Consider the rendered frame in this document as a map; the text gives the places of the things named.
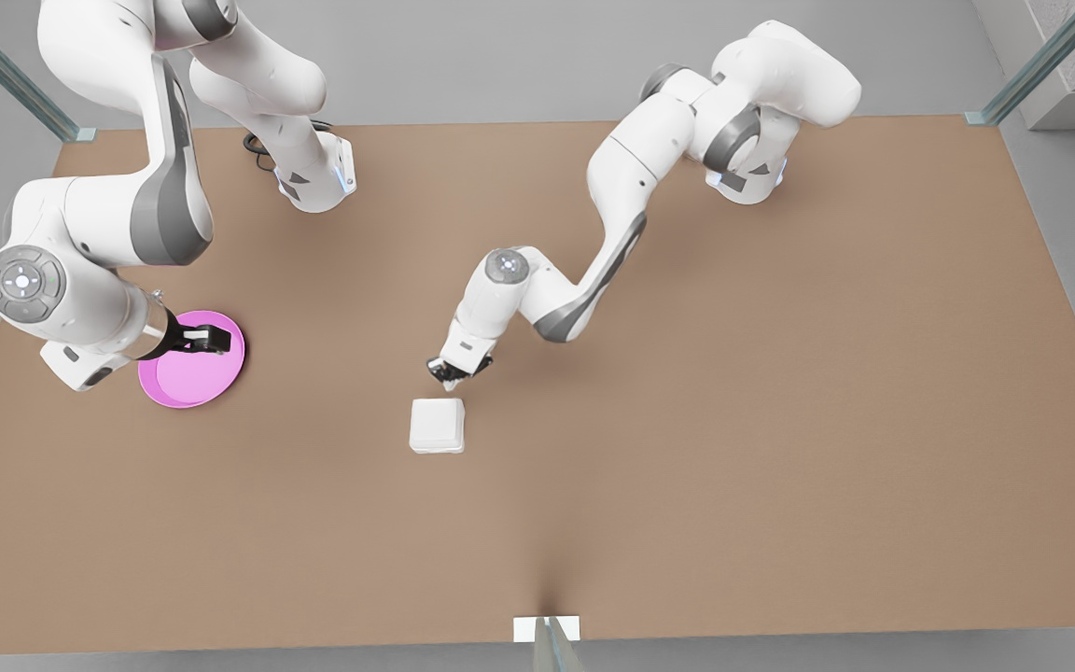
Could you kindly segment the white square box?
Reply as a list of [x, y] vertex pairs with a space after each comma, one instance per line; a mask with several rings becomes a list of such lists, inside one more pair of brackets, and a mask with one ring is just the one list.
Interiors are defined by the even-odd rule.
[[465, 448], [465, 405], [461, 399], [415, 399], [408, 446], [415, 454], [461, 454]]

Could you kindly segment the silver frame post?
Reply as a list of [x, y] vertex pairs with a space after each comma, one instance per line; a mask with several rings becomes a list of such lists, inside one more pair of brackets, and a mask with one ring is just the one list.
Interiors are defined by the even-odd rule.
[[580, 641], [579, 616], [513, 617], [513, 642], [533, 643], [533, 672], [585, 672], [572, 643]]
[[97, 129], [78, 126], [52, 101], [46, 92], [38, 88], [34, 81], [27, 77], [3, 51], [0, 51], [0, 86], [64, 144], [81, 144], [95, 140]]
[[970, 126], [1017, 118], [1032, 131], [1075, 129], [1075, 0], [971, 0], [1001, 65], [998, 92]]

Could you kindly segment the pink round plate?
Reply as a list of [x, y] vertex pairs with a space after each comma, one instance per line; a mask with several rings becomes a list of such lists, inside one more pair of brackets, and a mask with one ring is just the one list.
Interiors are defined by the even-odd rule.
[[213, 325], [230, 333], [230, 351], [223, 354], [178, 354], [171, 352], [155, 360], [138, 361], [138, 383], [163, 408], [198, 408], [217, 399], [239, 377], [244, 368], [246, 343], [239, 325], [217, 311], [184, 312], [180, 323], [189, 327]]

